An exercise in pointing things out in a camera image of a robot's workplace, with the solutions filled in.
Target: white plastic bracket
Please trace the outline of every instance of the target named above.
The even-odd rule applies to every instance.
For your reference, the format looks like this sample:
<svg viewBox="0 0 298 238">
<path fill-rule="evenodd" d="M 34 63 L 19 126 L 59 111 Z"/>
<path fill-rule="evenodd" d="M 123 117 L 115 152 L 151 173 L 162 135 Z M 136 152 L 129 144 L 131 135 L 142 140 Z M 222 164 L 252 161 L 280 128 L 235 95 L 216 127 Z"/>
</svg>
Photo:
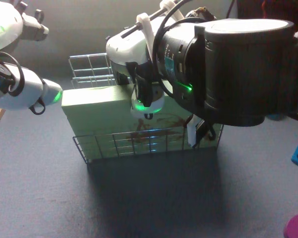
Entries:
<svg viewBox="0 0 298 238">
<path fill-rule="evenodd" d="M 166 14 L 168 14 L 171 9 L 173 9 L 173 7 L 175 6 L 176 4 L 174 3 L 173 0 L 162 0 L 162 2 L 160 2 L 160 9 L 167 9 L 167 12 Z M 182 15 L 182 13 L 180 12 L 180 10 L 177 10 L 173 15 L 172 15 L 172 18 L 175 20 L 175 21 L 179 21 L 179 20 L 182 20 L 184 18 L 184 16 Z"/>
<path fill-rule="evenodd" d="M 190 122 L 187 124 L 187 131 L 188 131 L 188 143 L 191 147 L 193 147 L 196 144 L 197 141 L 197 129 L 196 126 L 202 121 L 201 118 L 197 117 L 196 115 L 193 115 Z"/>
<path fill-rule="evenodd" d="M 147 13 L 142 13 L 137 16 L 137 22 L 142 25 L 142 32 L 145 36 L 147 42 L 147 48 L 150 55 L 150 59 L 152 60 L 152 49 L 153 49 L 153 41 L 154 41 L 154 33 L 151 26 L 151 21 Z"/>
</svg>

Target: magenta round object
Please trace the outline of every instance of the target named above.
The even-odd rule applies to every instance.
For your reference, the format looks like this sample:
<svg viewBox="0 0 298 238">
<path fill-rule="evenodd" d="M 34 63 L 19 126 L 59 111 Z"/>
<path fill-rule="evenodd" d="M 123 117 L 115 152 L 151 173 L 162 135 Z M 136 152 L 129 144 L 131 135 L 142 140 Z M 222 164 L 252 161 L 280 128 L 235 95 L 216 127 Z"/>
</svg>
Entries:
<svg viewBox="0 0 298 238">
<path fill-rule="evenodd" d="M 294 216 L 285 226 L 285 238 L 298 238 L 298 215 Z"/>
</svg>

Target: wire basket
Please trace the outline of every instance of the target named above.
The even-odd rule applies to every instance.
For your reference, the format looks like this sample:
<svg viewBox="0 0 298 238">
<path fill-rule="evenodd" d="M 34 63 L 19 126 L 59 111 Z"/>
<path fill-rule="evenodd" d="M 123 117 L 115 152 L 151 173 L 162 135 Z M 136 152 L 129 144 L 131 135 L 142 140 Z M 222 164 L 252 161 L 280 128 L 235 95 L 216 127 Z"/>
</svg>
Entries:
<svg viewBox="0 0 298 238">
<path fill-rule="evenodd" d="M 74 89 L 117 85 L 106 53 L 71 56 L 69 64 Z M 197 149 L 217 148 L 223 125 L 215 125 L 215 131 L 218 135 L 216 141 L 202 140 Z M 94 160 L 94 157 L 106 159 L 191 149 L 184 127 L 76 135 L 73 141 L 86 164 L 91 161 L 90 158 Z"/>
</svg>

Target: gray table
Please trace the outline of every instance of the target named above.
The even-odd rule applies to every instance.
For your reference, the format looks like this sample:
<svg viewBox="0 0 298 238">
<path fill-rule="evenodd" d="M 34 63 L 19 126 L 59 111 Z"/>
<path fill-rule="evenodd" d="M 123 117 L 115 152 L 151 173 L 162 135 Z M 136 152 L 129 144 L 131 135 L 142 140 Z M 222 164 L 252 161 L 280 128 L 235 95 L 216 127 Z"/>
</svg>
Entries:
<svg viewBox="0 0 298 238">
<path fill-rule="evenodd" d="M 61 105 L 0 122 L 0 238 L 281 238 L 298 214 L 298 122 L 226 126 L 217 153 L 113 159 L 89 175 Z"/>
</svg>

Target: black cable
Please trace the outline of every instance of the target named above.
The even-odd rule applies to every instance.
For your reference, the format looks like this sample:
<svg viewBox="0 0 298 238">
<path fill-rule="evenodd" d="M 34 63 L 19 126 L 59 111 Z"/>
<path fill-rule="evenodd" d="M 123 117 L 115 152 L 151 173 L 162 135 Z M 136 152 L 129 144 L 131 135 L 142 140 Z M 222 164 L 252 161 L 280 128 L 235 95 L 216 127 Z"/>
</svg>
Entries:
<svg viewBox="0 0 298 238">
<path fill-rule="evenodd" d="M 159 74 L 159 70 L 158 70 L 158 63 L 157 63 L 157 53 L 158 53 L 158 46 L 162 40 L 163 37 L 163 32 L 164 32 L 164 26 L 166 24 L 166 22 L 168 21 L 168 19 L 180 8 L 182 7 L 184 4 L 190 2 L 192 0 L 182 0 L 181 2 L 179 2 L 176 6 L 174 6 L 171 11 L 167 14 L 167 16 L 165 16 L 165 18 L 163 19 L 156 35 L 153 41 L 153 48 L 152 48 L 152 69 L 153 69 L 153 75 L 154 77 L 158 80 L 158 83 L 160 85 L 160 87 L 164 90 L 164 92 L 170 97 L 173 98 L 173 94 L 166 88 L 166 86 L 164 85 L 162 78 L 160 77 Z"/>
<path fill-rule="evenodd" d="M 17 88 L 15 90 L 13 90 L 13 91 L 11 91 L 10 88 L 8 90 L 8 93 L 11 96 L 16 97 L 16 96 L 18 96 L 22 92 L 22 90 L 24 88 L 24 85 L 25 85 L 25 78 L 24 78 L 24 74 L 23 74 L 21 65 L 19 64 L 19 62 L 14 57 L 12 57 L 11 55 L 9 55 L 6 52 L 0 52 L 0 57 L 9 57 L 9 58 L 11 58 L 14 61 L 15 65 L 17 66 L 18 70 L 19 70 L 20 81 L 19 81 L 19 84 L 18 84 Z"/>
<path fill-rule="evenodd" d="M 227 11 L 227 14 L 226 14 L 226 18 L 229 18 L 229 15 L 230 15 L 230 12 L 232 11 L 234 3 L 235 3 L 235 0 L 232 0 L 232 2 L 230 3 L 229 9 Z"/>
</svg>

